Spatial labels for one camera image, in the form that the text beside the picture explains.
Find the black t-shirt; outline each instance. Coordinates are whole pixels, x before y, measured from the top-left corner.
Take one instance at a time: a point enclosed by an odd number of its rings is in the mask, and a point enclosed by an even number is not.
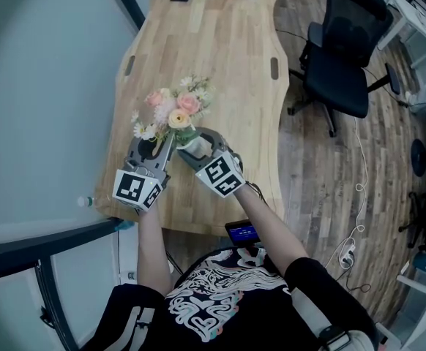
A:
[[[85,349],[110,346],[121,336],[132,307],[143,306],[153,308],[154,316],[141,350],[318,350],[317,338],[293,307],[295,287],[333,325],[363,331],[377,348],[375,326],[365,309],[319,262],[300,258],[283,278],[264,249],[234,248],[200,259],[166,298],[148,287],[122,285]]]

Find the small display screen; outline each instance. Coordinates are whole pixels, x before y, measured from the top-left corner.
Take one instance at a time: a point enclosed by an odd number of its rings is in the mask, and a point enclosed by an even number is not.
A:
[[[248,246],[260,241],[255,228],[249,220],[227,224],[226,230],[229,238],[236,246]]]

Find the person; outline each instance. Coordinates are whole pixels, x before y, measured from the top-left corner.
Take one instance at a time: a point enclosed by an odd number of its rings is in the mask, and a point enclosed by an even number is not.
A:
[[[85,350],[319,350],[320,341],[293,306],[295,287],[331,324],[364,332],[377,350],[374,322],[358,301],[308,257],[254,190],[244,185],[234,195],[264,248],[212,252],[193,264],[173,289],[155,203],[139,219],[138,284],[114,288]],[[131,321],[134,308],[151,309],[151,323],[137,347],[135,318],[142,325],[145,319],[138,311]]]

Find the flower bouquet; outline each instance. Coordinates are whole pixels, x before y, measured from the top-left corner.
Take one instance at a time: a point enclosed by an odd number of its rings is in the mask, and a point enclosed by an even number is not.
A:
[[[135,110],[134,136],[154,142],[173,132],[177,148],[188,147],[199,136],[193,123],[209,113],[213,91],[208,78],[192,75],[181,80],[180,89],[161,88],[152,92],[145,103],[153,109],[153,120],[144,124]]]

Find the white cable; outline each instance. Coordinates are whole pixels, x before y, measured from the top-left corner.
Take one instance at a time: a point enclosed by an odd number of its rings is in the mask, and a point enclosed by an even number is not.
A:
[[[356,247],[356,241],[353,238],[353,233],[354,233],[355,230],[358,230],[360,233],[362,233],[363,231],[365,231],[365,226],[363,224],[359,224],[358,223],[358,219],[359,219],[359,216],[361,216],[362,209],[364,208],[365,203],[366,203],[366,199],[367,199],[366,186],[367,186],[367,182],[369,181],[369,174],[367,173],[367,163],[366,163],[365,152],[362,149],[361,139],[359,138],[358,121],[357,121],[356,117],[354,117],[354,125],[356,127],[356,139],[358,140],[359,147],[361,148],[362,161],[365,164],[365,173],[366,173],[366,182],[365,182],[365,184],[358,183],[358,184],[356,184],[356,186],[354,188],[355,188],[355,190],[357,192],[363,192],[364,197],[363,197],[363,200],[362,200],[361,207],[359,208],[359,212],[356,215],[356,222],[355,222],[356,226],[353,228],[353,230],[351,231],[350,235],[347,238],[343,239],[338,244],[337,248],[333,251],[332,256],[329,258],[329,261],[325,265],[325,268],[327,266],[329,266],[330,262],[332,261],[333,257],[335,256],[335,254],[337,253],[337,251],[338,251],[338,249],[340,247],[341,247],[341,250],[340,250],[340,253],[338,254],[338,263],[340,264],[340,267],[342,269],[345,269],[345,270],[348,270],[349,268],[351,268],[351,265],[350,266],[343,266],[342,263],[341,263],[341,257],[342,257],[343,250],[345,248],[345,245],[348,242],[351,242],[351,244]]]

